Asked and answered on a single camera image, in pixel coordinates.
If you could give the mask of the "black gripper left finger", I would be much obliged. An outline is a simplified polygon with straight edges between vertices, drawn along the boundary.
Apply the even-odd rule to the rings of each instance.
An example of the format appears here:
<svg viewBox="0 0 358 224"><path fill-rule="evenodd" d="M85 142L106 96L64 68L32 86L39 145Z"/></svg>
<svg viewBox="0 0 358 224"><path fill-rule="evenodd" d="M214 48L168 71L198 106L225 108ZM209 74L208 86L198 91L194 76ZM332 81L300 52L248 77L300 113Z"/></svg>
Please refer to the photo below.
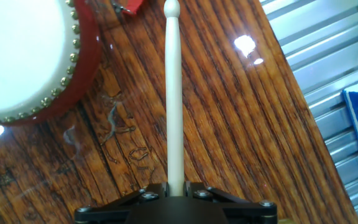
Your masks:
<svg viewBox="0 0 358 224"><path fill-rule="evenodd" d="M166 182L150 184L146 188L136 190L102 207L87 205L77 208L74 212L74 222L80 224L125 223L133 208L167 196L168 184Z"/></svg>

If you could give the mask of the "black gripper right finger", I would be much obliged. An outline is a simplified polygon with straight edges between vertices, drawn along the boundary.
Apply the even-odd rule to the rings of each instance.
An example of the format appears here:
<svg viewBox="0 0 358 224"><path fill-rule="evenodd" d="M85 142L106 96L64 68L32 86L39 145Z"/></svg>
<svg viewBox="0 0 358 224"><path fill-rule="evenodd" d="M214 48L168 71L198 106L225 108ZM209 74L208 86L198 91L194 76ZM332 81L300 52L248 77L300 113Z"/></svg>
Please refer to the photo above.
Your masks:
<svg viewBox="0 0 358 224"><path fill-rule="evenodd" d="M214 205L221 213L208 208L207 211L211 211L208 216L218 215L228 223L278 223L277 205L270 200L250 202L216 187L206 187L202 182L186 181L184 191L189 198Z"/></svg>

